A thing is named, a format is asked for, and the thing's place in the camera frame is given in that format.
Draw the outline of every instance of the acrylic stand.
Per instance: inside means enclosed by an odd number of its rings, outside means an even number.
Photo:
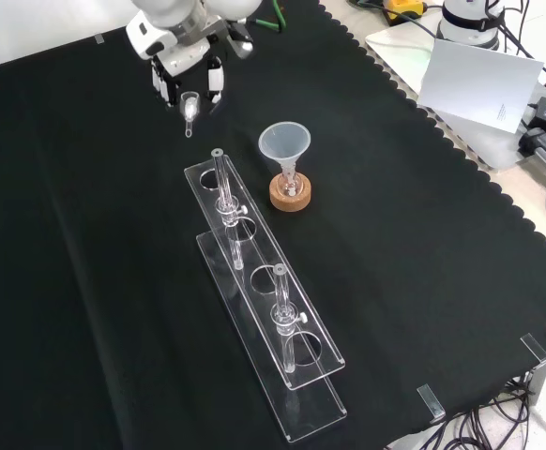
[[[198,246],[265,390],[295,442],[346,416],[328,376],[345,363],[222,150],[185,170],[210,225]]]

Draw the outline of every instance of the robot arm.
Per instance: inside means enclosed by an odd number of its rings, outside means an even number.
[[[496,50],[504,22],[503,0],[445,0],[437,36],[465,45]]]
[[[252,51],[243,19],[262,0],[131,0],[140,12],[127,26],[133,49],[152,62],[152,80],[169,107],[178,103],[177,77],[206,61],[208,100],[221,98],[224,76],[219,58],[210,55],[217,40],[227,41],[240,58]]]

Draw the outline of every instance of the green cable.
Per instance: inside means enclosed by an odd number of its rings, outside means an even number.
[[[260,19],[255,19],[254,23],[256,23],[257,25],[264,26],[265,28],[268,28],[273,31],[280,31],[280,26],[277,25],[276,23],[261,21]]]
[[[284,30],[287,24],[285,23],[285,18],[283,17],[283,14],[281,13],[280,6],[277,4],[277,0],[273,0],[273,8],[275,9],[277,20],[280,21],[280,27],[282,30]]]

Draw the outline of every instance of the black cloth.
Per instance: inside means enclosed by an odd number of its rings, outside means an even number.
[[[520,337],[546,350],[543,236],[315,0],[285,6],[190,140],[124,30],[0,67],[0,448],[286,448],[195,243],[183,169],[215,147],[346,360],[348,417],[296,448],[381,448],[429,423],[422,384],[455,413],[537,363]],[[297,214],[257,147],[281,120],[312,136]]]

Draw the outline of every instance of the metal bracket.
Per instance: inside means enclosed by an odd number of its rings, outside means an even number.
[[[424,384],[417,389],[417,392],[419,392],[419,395],[421,398],[423,398],[423,401],[433,415],[433,420],[430,422],[430,424],[434,425],[442,421],[446,417],[446,411],[433,394],[430,386],[428,384]]]

